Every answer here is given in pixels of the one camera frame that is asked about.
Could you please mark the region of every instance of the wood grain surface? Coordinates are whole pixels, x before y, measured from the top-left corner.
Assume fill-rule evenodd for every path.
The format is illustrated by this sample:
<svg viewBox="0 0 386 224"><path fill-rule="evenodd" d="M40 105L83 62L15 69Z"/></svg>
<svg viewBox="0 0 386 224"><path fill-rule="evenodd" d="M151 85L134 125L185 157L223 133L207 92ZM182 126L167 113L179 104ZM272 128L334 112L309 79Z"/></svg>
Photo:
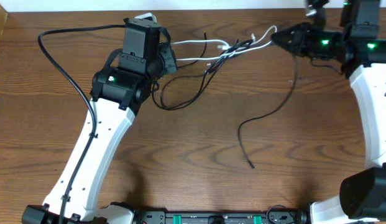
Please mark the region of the wood grain surface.
<svg viewBox="0 0 386 224"><path fill-rule="evenodd" d="M339 29L340 10L328 10ZM37 44L51 29L122 24L143 12L12 13L0 47L0 223L19 223L28 204L41 204L76 143L86 107ZM158 11L173 40L260 37L271 25L304 20L300 9ZM386 38L386 9L381 13ZM123 29L51 35L44 44L85 92ZM178 58L197 57L199 44L174 46ZM206 56L217 55L216 45ZM206 63L167 75L197 75ZM168 210L258 211L299 207L339 192L343 179L364 169L364 136L356 99L344 77L300 59L300 78L278 113L245 125L242 137L256 166L238 145L242 121L272 111L293 78L292 57L272 46L228 61L202 96L184 110L163 111L148 99L122 139L99 196L99 207L125 201ZM188 99L200 81L175 82L168 105Z"/></svg>

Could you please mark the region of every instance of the green connector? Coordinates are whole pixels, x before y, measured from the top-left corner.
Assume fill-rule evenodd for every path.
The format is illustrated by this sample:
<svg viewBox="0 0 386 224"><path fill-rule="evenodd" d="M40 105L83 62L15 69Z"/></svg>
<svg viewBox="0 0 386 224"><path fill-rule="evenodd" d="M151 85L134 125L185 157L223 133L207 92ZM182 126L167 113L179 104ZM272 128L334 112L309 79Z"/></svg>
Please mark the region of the green connector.
<svg viewBox="0 0 386 224"><path fill-rule="evenodd" d="M262 217L254 216L254 224L262 224Z"/></svg>
<svg viewBox="0 0 386 224"><path fill-rule="evenodd" d="M174 215L173 216L173 224L182 224L182 216Z"/></svg>

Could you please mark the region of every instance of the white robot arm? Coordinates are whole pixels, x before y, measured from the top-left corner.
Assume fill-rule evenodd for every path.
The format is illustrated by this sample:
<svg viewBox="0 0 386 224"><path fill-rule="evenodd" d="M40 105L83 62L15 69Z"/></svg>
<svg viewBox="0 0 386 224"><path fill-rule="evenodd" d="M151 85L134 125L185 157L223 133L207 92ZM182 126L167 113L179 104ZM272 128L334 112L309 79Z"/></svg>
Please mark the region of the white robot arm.
<svg viewBox="0 0 386 224"><path fill-rule="evenodd" d="M119 141L132 125L135 114L130 108L120 110L119 104L100 98L97 102L91 101L96 113L97 137L93 139L91 146L78 171L70 197L66 205L64 216L71 218L75 213L80 215L81 221L91 221L96 215L98 196L104 176L113 159ZM44 200L48 210L59 214L62 206L62 196L66 190L71 174L75 170L76 163L81 157L85 144L88 141L92 129L91 115L86 115L80 138L76 142L66 168L49 195Z"/></svg>
<svg viewBox="0 0 386 224"><path fill-rule="evenodd" d="M359 104L365 137L365 168L382 167L386 163L386 64L358 67L350 76L351 87ZM313 224L345 224L356 222L343 212L339 196L310 206ZM364 222L376 218L361 219Z"/></svg>

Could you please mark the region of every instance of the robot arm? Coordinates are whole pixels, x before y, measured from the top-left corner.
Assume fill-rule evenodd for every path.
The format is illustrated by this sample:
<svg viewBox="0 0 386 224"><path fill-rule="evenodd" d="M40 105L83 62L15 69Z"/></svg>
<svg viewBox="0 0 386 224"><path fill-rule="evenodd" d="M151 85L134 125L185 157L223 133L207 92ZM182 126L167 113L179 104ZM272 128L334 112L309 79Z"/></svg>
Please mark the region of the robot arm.
<svg viewBox="0 0 386 224"><path fill-rule="evenodd" d="M100 98L96 102L91 101L91 105L98 121L97 136L93 139L76 175L65 210L65 217L71 218L73 214L78 214L81 221L90 221L96 215L98 196L104 176L120 140L135 118L135 114L130 108L120 110L118 103L109 100ZM48 210L52 213L59 214L60 212L62 196L89 138L91 126L92 119L88 113L85 125L63 174L45 198L44 205L47 205Z"/></svg>
<svg viewBox="0 0 386 224"><path fill-rule="evenodd" d="M150 96L152 84L162 76L176 72L177 66L169 33L157 23L154 15L144 14L124 21L123 49L110 55L92 81L90 104L96 116L97 130L81 166L76 167L91 134L90 113L66 168L45 198L43 207L27 206L22 223L57 222L64 192L76 168L78 172L64 211L67 223L90 222L95 217L106 218L95 223L131 223L133 213L122 205L110 205L96 211L101 185L119 142L132 125L140 105ZM167 38L166 42L159 42L160 34ZM118 66L111 67L118 55Z"/></svg>
<svg viewBox="0 0 386 224"><path fill-rule="evenodd" d="M365 137L365 167L370 169L377 167L380 172L385 172L386 169L381 169L386 163L386 64L375 63L371 67L364 68L363 65L358 67L349 78L351 87L359 104L362 126ZM315 202L310 207L310 220L314 224L343 224L353 223L357 220L350 219L346 214L357 215L357 211L368 212L371 217L386 218L386 185L385 189L382 186L370 186L374 189L367 189L365 180L359 180L362 176L345 180L341 186L341 198L339 195L325 200L323 202ZM356 190L367 195L367 198L355 199L357 204L352 204L353 198L357 195L354 192L349 194L353 188L346 188L355 182ZM377 201L375 195L370 192L376 192L381 196L382 200ZM363 222L376 222L376 218L360 218Z"/></svg>
<svg viewBox="0 0 386 224"><path fill-rule="evenodd" d="M272 40L294 55L342 63L359 104L368 169L345 179L338 196L313 203L308 218L313 224L386 220L386 40L377 40L380 0L346 1L343 32L323 30L327 2L309 0L313 24L297 24Z"/></svg>
<svg viewBox="0 0 386 224"><path fill-rule="evenodd" d="M386 163L386 64L358 67L349 78L365 137L365 168Z"/></svg>

